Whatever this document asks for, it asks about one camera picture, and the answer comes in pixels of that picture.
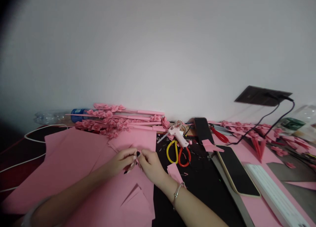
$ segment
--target hand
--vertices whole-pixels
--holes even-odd
[[[164,171],[158,154],[149,150],[142,150],[138,156],[138,161],[147,178],[160,188],[168,174]]]
[[[132,170],[135,167],[136,152],[136,148],[128,148],[117,153],[109,162],[101,167],[106,172],[105,176],[111,178],[123,170],[127,172]]]

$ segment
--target right hand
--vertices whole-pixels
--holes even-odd
[[[157,187],[163,184],[164,179],[168,174],[164,171],[156,152],[144,149],[138,156],[138,161],[151,182]]]

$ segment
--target smartphone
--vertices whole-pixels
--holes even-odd
[[[207,123],[206,118],[194,118],[195,129],[197,132],[197,136],[199,142],[201,143],[203,140],[209,139],[210,142],[214,145],[214,140],[212,137],[212,133],[210,127]]]
[[[216,146],[224,150],[224,152],[217,151],[217,155],[233,190],[239,195],[261,197],[256,185],[253,183],[252,179],[249,177],[243,165],[237,158],[234,150],[229,146]]]

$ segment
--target white power strip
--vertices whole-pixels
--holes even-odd
[[[245,169],[283,227],[309,227],[307,221],[262,166],[247,164]]]

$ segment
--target left hand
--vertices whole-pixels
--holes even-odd
[[[128,148],[117,153],[109,162],[103,165],[102,168],[106,170],[106,176],[111,178],[121,171],[131,170],[135,167],[135,160],[137,149]]]

